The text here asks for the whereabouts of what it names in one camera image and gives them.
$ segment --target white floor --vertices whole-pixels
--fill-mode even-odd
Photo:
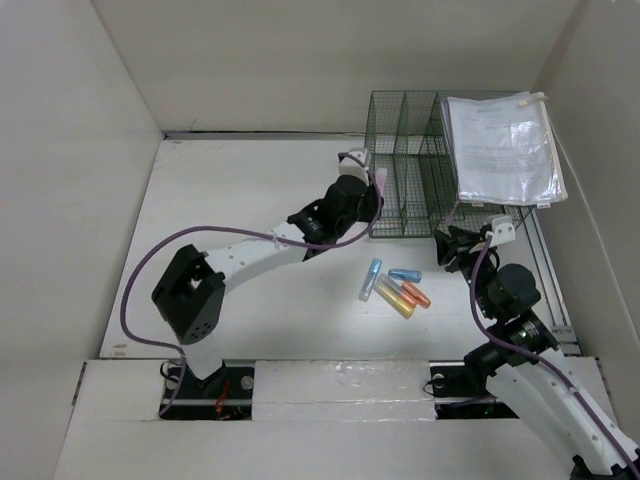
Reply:
[[[336,154],[356,146],[362,146],[362,138],[162,142],[101,357],[174,355],[131,342],[119,324],[124,282],[151,247],[193,225],[267,231],[322,197],[337,177]],[[538,241],[531,236],[533,243]],[[232,235],[194,234],[160,252],[134,287],[128,309],[131,330],[175,342],[150,298],[169,260],[189,243],[202,250],[239,240]],[[501,247],[500,254],[503,264],[517,262],[530,268],[544,294],[540,274],[548,274],[538,271],[541,260],[534,258],[524,227],[518,230],[517,242]],[[431,298],[431,308],[418,309],[404,320],[375,293],[368,303],[358,301],[374,257],[383,260],[383,269],[421,270],[420,287]],[[436,264],[433,239],[366,238],[270,272],[228,295],[216,329],[217,346],[225,359],[461,359],[485,341],[473,324],[468,297],[462,275],[448,274]],[[535,311],[547,325],[563,321],[555,298],[545,295]]]

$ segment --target light blue marker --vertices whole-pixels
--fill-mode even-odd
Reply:
[[[371,295],[371,290],[373,290],[373,284],[376,283],[376,278],[378,278],[378,273],[380,273],[380,268],[382,267],[382,260],[378,258],[374,258],[373,262],[371,262],[371,266],[369,267],[369,271],[367,272],[367,276],[364,279],[364,284],[362,285],[362,289],[360,290],[360,300],[366,302],[369,300],[369,296]]]
[[[420,280],[422,280],[422,272],[418,270],[404,270],[402,268],[392,268],[389,270],[389,276],[396,280],[404,280],[411,283],[420,283]]]

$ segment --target wire mesh basket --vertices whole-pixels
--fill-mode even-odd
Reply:
[[[486,100],[515,92],[454,90],[375,91],[371,94],[365,147],[373,168],[386,168],[385,205],[372,236],[432,237],[450,223],[479,230],[489,215],[508,213],[518,227],[531,207],[459,203],[454,167],[444,137],[440,101]]]

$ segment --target purple cable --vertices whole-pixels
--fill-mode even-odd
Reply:
[[[482,325],[482,322],[480,321],[480,317],[478,316],[478,312],[476,310],[476,283],[478,280],[478,272],[480,270],[480,265],[482,265],[482,262],[487,256],[487,252],[489,251],[490,247],[491,247],[491,237],[487,238],[484,248],[478,255],[476,263],[473,266],[473,271],[471,272],[471,285],[469,286],[469,292],[470,292],[469,297],[471,300],[471,314],[473,315],[473,320],[476,323],[476,326],[478,327],[478,329],[480,329],[480,331],[484,334],[484,336],[487,337],[489,341],[494,345],[497,345],[507,350],[511,350],[512,352],[515,352],[519,355],[527,357],[531,360],[540,362],[545,367],[547,367],[554,375],[556,375],[562,381],[562,383],[565,384],[565,386],[569,389],[569,391],[573,392],[573,395],[576,397],[580,405],[582,405],[582,407],[585,409],[589,417],[591,417],[594,423],[598,425],[598,428],[602,431],[604,436],[607,437],[607,439],[611,442],[614,448],[618,451],[620,456],[624,459],[625,462],[627,462],[627,466],[629,467],[633,475],[636,477],[636,479],[640,480],[640,472],[638,471],[638,468],[634,465],[633,460],[631,460],[631,457],[627,455],[627,452],[625,452],[624,448],[622,448],[622,445],[620,445],[618,440],[616,440],[616,438],[609,431],[606,425],[602,422],[602,420],[600,420],[600,418],[598,417],[598,414],[593,410],[593,408],[591,408],[591,405],[589,405],[589,403],[584,398],[584,396],[576,389],[575,385],[573,385],[569,377],[567,377],[564,373],[562,373],[562,371],[558,367],[556,367],[553,363],[551,363],[546,358],[541,357],[540,355],[536,355],[535,353],[527,350],[526,348],[519,347],[517,345],[512,345],[511,343],[507,343],[499,339],[498,337],[494,336],[491,332],[489,332],[486,328],[484,328],[484,325]]]
[[[364,163],[362,163],[360,159],[354,157],[350,153],[339,153],[338,158],[340,160],[344,158],[350,158],[351,160],[356,162],[358,165],[360,165],[362,168],[365,168]],[[367,175],[369,177],[369,181],[373,185],[373,188],[376,192],[376,198],[377,198],[376,214],[374,215],[373,220],[371,220],[371,222],[367,225],[367,228],[365,228],[362,232],[350,238],[349,240],[345,240],[344,242],[335,243],[333,245],[320,245],[320,244],[314,244],[314,243],[297,242],[295,240],[289,240],[288,238],[281,238],[281,237],[276,237],[274,239],[274,236],[269,235],[268,233],[254,232],[252,230],[244,230],[242,228],[200,225],[196,227],[185,228],[184,230],[180,230],[179,232],[176,232],[173,235],[169,235],[167,238],[165,238],[160,243],[158,243],[155,247],[149,250],[149,252],[144,257],[142,257],[142,260],[140,260],[138,265],[136,265],[136,267],[131,272],[131,276],[129,277],[129,280],[127,281],[127,284],[124,287],[124,291],[122,292],[122,301],[120,302],[120,328],[122,328],[122,331],[128,338],[130,338],[135,342],[142,343],[144,345],[151,345],[154,347],[164,347],[164,348],[170,348],[172,350],[175,350],[176,352],[178,352],[182,360],[180,363],[180,375],[178,376],[178,381],[176,383],[176,386],[173,389],[173,392],[171,393],[171,396],[169,397],[167,404],[164,407],[162,407],[162,409],[160,409],[160,411],[158,412],[158,416],[161,417],[162,415],[164,415],[171,408],[171,406],[173,405],[173,402],[178,396],[178,391],[180,390],[180,386],[182,385],[184,376],[187,371],[187,361],[184,355],[184,350],[178,345],[173,345],[167,342],[160,342],[157,340],[149,340],[146,338],[139,337],[138,335],[134,334],[129,329],[129,326],[127,325],[127,305],[129,304],[129,297],[131,296],[131,290],[133,289],[133,285],[136,279],[138,278],[138,276],[140,275],[140,272],[142,271],[144,266],[147,263],[149,263],[149,260],[151,260],[156,253],[162,250],[169,243],[173,242],[174,240],[177,240],[180,237],[184,237],[185,235],[189,235],[190,233],[195,233],[195,232],[236,233],[238,235],[244,235],[247,237],[262,238],[264,240],[277,240],[278,243],[283,243],[283,244],[291,245],[294,247],[310,248],[313,250],[322,250],[322,251],[333,250],[334,248],[346,247],[347,245],[351,245],[352,243],[357,242],[362,237],[370,233],[373,230],[373,226],[380,218],[380,214],[382,213],[382,195],[380,194],[380,189],[378,188],[378,184],[376,183],[374,176],[369,172],[367,172]]]

